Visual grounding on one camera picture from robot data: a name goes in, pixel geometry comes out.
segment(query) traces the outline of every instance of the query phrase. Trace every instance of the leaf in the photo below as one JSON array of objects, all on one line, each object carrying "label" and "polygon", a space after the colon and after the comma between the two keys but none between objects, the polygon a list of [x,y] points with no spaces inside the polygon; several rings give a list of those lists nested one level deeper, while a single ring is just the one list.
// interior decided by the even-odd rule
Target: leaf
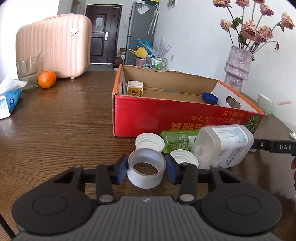
[{"label": "leaf", "polygon": [[284,26],[281,23],[278,23],[277,26],[280,26],[281,27],[281,30],[284,32],[285,28],[284,28]]},{"label": "leaf", "polygon": [[233,29],[236,29],[236,27],[239,25],[239,23],[238,22],[234,22],[234,21],[232,21],[232,25],[231,25],[231,27],[233,28]]},{"label": "leaf", "polygon": [[236,29],[236,27],[237,27],[240,23],[242,23],[242,19],[240,19],[240,18],[236,18],[234,21],[232,21],[232,25],[231,25],[231,27],[234,28],[234,29]]},{"label": "leaf", "polygon": [[244,37],[244,36],[242,36],[242,35],[239,35],[239,36],[237,37],[237,40],[238,40],[240,43],[246,44],[246,40],[247,40],[247,38]]},{"label": "leaf", "polygon": [[237,22],[237,23],[242,23],[242,19],[241,18],[236,18],[234,21]]}]

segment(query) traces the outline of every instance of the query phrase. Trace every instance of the bottle label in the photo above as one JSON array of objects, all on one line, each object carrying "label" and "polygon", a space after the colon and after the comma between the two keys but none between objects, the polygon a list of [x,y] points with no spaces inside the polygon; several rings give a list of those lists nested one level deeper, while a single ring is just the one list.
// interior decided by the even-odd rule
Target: bottle label
[{"label": "bottle label", "polygon": [[239,127],[213,128],[221,141],[221,152],[216,165],[227,167],[234,161],[248,144],[247,134]]},{"label": "bottle label", "polygon": [[188,146],[186,147],[187,149],[192,149],[196,138],[197,138],[197,136],[188,137]]}]

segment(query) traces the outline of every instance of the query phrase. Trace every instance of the green bottle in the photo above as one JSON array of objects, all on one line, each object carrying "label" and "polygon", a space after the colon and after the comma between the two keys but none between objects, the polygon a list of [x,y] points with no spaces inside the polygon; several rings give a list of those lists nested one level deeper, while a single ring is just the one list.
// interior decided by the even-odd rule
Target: green bottle
[{"label": "green bottle", "polygon": [[191,150],[199,130],[188,131],[163,131],[160,136],[165,141],[164,153],[174,150]]}]

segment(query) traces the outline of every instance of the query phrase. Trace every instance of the cardboard box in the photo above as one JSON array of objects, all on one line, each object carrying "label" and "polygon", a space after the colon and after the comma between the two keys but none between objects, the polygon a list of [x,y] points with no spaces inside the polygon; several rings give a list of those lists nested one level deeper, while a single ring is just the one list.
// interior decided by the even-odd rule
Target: cardboard box
[{"label": "cardboard box", "polygon": [[119,57],[115,57],[115,64],[116,65],[121,65],[123,63],[123,60],[120,59]]},{"label": "cardboard box", "polygon": [[119,58],[120,58],[120,60],[123,60],[123,59],[125,59],[125,57],[126,57],[126,49],[125,48],[121,48],[119,50]]},{"label": "cardboard box", "polygon": [[[142,97],[126,95],[129,80],[143,82]],[[218,103],[206,104],[201,97],[203,92],[216,95]],[[119,66],[112,101],[113,134],[117,137],[235,123],[248,126],[254,133],[264,115],[251,101],[219,80],[128,65]]]}]

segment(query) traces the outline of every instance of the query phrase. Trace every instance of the wood grain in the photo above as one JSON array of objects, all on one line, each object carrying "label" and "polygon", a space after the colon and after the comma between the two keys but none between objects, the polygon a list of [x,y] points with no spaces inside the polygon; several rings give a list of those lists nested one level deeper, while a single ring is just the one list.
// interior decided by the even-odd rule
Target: wood grain
[{"label": "wood grain", "polygon": [[[58,80],[47,90],[23,93],[12,116],[0,120],[0,212],[12,229],[13,202],[23,193],[65,169],[81,164],[94,168],[116,162],[134,149],[134,138],[114,137],[111,92],[115,73],[86,72],[70,80]],[[265,116],[256,138],[290,139],[289,129],[273,115]],[[286,241],[296,239],[294,171],[291,155],[265,151],[248,153],[231,171],[269,192],[282,203],[283,215],[275,234]],[[143,190],[130,184],[127,177],[114,186],[120,195],[172,195],[179,185],[170,184],[165,175],[154,189]],[[94,184],[86,194],[95,198]],[[207,194],[207,185],[198,184],[198,195]],[[0,232],[0,240],[8,240]]]}]

